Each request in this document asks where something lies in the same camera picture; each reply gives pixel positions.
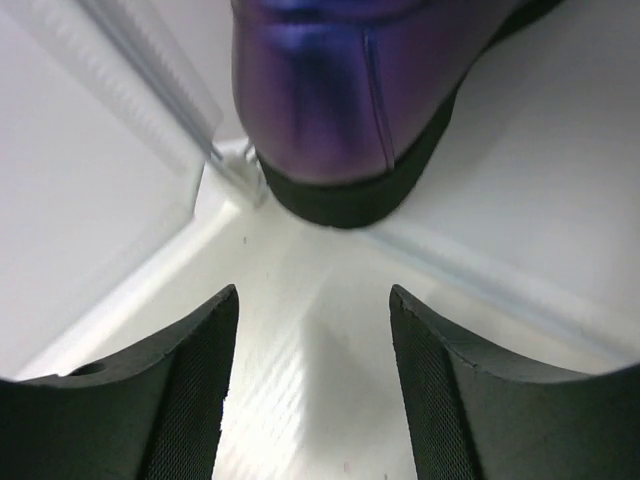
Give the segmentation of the purple loafer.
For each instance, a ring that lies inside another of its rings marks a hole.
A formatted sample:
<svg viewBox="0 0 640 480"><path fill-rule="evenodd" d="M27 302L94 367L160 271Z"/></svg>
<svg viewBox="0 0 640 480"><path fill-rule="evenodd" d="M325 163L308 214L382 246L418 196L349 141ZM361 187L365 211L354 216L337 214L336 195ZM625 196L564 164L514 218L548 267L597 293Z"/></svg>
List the purple loafer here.
<svg viewBox="0 0 640 480"><path fill-rule="evenodd" d="M461 83L551 1L236 1L232 84L268 187L341 229L392 213L447 129Z"/></svg>

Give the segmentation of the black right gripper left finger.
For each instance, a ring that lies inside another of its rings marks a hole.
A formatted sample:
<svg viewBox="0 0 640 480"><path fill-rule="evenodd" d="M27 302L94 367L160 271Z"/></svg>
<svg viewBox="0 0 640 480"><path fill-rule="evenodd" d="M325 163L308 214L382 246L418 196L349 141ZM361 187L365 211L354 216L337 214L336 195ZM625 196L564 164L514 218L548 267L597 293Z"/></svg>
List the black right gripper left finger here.
<svg viewBox="0 0 640 480"><path fill-rule="evenodd" d="M238 327L228 285L66 376L1 383L4 479L209 479Z"/></svg>

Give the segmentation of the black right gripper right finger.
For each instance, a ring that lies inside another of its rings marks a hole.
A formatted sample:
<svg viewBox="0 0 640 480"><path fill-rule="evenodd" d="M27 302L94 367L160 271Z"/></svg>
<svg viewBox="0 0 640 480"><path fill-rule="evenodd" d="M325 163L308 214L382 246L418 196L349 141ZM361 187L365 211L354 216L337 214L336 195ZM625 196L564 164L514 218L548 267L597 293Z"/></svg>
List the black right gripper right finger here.
<svg viewBox="0 0 640 480"><path fill-rule="evenodd" d="M639 369L586 374L509 351L401 286L396 365L421 479L635 479Z"/></svg>

